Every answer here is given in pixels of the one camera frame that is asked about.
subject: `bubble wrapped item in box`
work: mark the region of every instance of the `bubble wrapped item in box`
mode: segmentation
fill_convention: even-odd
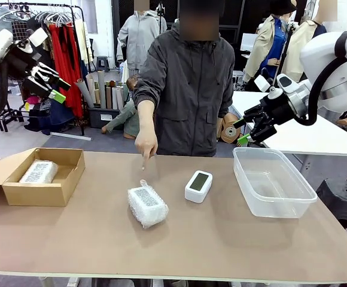
[[[21,184],[50,184],[58,171],[58,165],[48,160],[35,160],[19,181]]]
[[[141,181],[141,185],[128,191],[128,203],[143,228],[150,228],[166,219],[168,206],[146,181]]]

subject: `clear plastic container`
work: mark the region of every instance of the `clear plastic container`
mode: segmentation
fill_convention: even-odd
[[[283,153],[265,148],[235,148],[233,170],[255,216],[300,218],[317,194]]]

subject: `box flap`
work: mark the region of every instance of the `box flap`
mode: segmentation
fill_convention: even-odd
[[[36,149],[29,149],[19,154],[14,154],[0,161],[0,185],[28,158]]]

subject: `red garment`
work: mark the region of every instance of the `red garment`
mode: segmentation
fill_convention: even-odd
[[[60,92],[66,96],[66,106],[72,109],[76,117],[82,117],[83,109],[81,92],[74,84],[82,76],[79,65],[77,43],[75,42],[72,27],[63,26],[58,28],[56,25],[50,25],[49,29],[53,42],[56,70],[59,73],[59,76],[71,85],[71,88],[68,91],[60,89]],[[70,58],[69,53],[69,48],[71,49],[71,46],[73,59]]]

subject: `open cardboard box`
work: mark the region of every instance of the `open cardboard box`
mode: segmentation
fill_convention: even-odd
[[[34,160],[50,160],[58,165],[52,183],[19,183]],[[82,149],[30,149],[0,161],[0,185],[9,205],[66,206],[84,168]]]

